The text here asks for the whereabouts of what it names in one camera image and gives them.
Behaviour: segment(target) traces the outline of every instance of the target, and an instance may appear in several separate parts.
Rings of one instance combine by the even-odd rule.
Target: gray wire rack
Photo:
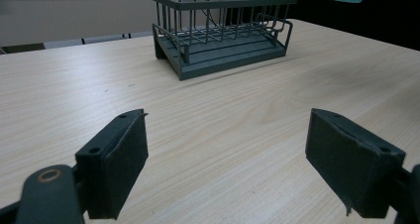
[[[286,55],[297,0],[154,0],[157,58],[187,79]],[[283,43],[278,39],[285,33]]]

